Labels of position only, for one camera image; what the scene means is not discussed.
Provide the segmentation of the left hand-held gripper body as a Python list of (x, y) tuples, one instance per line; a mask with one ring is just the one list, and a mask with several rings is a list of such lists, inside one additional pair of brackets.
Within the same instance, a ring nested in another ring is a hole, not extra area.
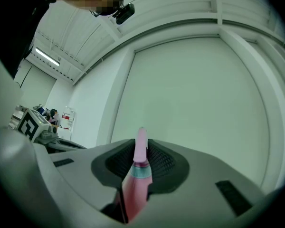
[(58, 138), (57, 128), (38, 111), (26, 109), (17, 130), (32, 143), (50, 143)]

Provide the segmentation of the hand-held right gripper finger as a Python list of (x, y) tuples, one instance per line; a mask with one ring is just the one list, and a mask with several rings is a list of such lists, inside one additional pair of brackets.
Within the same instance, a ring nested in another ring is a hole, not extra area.
[(152, 183), (135, 228), (249, 228), (262, 213), (258, 186), (222, 160), (149, 140)]

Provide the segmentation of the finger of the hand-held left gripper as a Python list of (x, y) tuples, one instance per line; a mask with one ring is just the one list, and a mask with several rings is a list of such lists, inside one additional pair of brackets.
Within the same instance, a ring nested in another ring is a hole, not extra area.
[(135, 139), (50, 154), (71, 189), (98, 211), (120, 202), (122, 182), (132, 163)]
[(57, 138), (46, 145), (47, 152), (68, 152), (81, 149), (86, 149), (86, 147), (60, 138)]

